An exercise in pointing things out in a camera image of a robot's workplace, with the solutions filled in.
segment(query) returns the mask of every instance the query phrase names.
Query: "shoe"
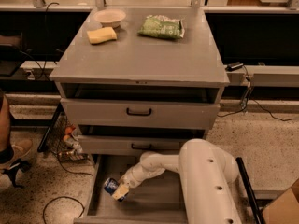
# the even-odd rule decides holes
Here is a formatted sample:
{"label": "shoe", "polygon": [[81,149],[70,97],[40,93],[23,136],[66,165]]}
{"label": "shoe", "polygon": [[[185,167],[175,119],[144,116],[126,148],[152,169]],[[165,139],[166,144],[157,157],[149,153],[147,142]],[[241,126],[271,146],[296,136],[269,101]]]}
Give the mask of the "shoe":
{"label": "shoe", "polygon": [[0,164],[0,170],[9,169],[11,164],[16,161],[17,159],[20,159],[27,155],[32,147],[32,141],[30,139],[23,139],[16,143],[15,145],[11,146],[13,149],[13,157],[10,161],[7,161],[5,163]]}

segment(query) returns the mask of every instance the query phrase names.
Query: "black handle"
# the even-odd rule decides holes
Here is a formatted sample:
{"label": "black handle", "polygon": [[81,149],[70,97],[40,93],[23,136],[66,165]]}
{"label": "black handle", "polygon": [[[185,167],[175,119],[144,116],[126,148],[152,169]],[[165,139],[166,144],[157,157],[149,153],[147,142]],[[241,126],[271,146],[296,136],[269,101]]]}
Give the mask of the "black handle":
{"label": "black handle", "polygon": [[135,144],[131,144],[131,149],[139,149],[139,150],[151,150],[152,145],[149,144],[149,147],[138,147]]}
{"label": "black handle", "polygon": [[151,108],[147,112],[134,112],[130,110],[130,108],[127,108],[127,115],[128,116],[150,116],[151,115]]}
{"label": "black handle", "polygon": [[249,198],[249,203],[250,203],[250,206],[252,209],[252,213],[254,215],[255,222],[256,222],[256,224],[265,224],[263,215],[262,215],[260,208],[256,202],[255,195],[252,190],[252,187],[251,187],[251,184],[249,181],[249,177],[248,177],[246,169],[245,169],[244,162],[243,162],[242,158],[239,158],[239,157],[236,158],[236,162],[239,167],[239,171],[240,171],[243,183],[244,183],[244,187],[245,187],[247,196]]}

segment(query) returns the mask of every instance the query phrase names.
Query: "yellow sponge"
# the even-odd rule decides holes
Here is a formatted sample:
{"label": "yellow sponge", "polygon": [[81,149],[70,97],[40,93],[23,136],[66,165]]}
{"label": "yellow sponge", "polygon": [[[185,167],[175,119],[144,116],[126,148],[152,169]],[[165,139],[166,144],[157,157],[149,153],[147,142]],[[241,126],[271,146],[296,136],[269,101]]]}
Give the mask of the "yellow sponge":
{"label": "yellow sponge", "polygon": [[108,40],[116,40],[117,36],[112,27],[104,27],[94,31],[87,31],[91,44],[98,44]]}

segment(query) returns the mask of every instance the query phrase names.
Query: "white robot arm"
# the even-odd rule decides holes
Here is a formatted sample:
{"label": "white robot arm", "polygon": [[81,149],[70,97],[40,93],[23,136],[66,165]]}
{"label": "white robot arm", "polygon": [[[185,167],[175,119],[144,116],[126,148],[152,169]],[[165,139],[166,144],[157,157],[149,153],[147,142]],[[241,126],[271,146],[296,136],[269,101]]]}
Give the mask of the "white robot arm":
{"label": "white robot arm", "polygon": [[178,155],[143,153],[119,182],[107,180],[105,190],[122,201],[131,188],[165,170],[180,175],[190,224],[241,223],[227,185],[238,176],[237,163],[232,155],[202,139],[186,142]]}

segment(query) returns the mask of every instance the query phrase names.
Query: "floor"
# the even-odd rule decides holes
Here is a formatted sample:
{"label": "floor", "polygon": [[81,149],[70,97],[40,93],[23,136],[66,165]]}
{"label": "floor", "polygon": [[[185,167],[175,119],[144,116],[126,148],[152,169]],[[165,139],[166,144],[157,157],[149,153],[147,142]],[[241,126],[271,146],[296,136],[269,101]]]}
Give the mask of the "floor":
{"label": "floor", "polygon": [[[299,103],[260,101],[260,104],[273,111],[274,116],[297,120],[274,119],[249,101],[248,112],[218,117],[207,140],[234,157],[242,157],[254,190],[284,190],[299,177]],[[222,101],[220,116],[236,110],[237,101]],[[87,202],[93,180],[92,164],[63,162],[69,171],[86,173],[74,175],[64,170],[51,153],[38,153],[44,132],[41,128],[12,132],[12,142],[32,138],[34,148],[26,157],[32,168],[26,173],[18,172],[17,183],[24,185],[24,189],[13,188],[6,175],[0,176],[1,224],[73,223],[82,211],[78,201],[82,205]],[[244,223],[254,223],[244,202],[246,192],[241,178],[232,185],[232,193]]]}

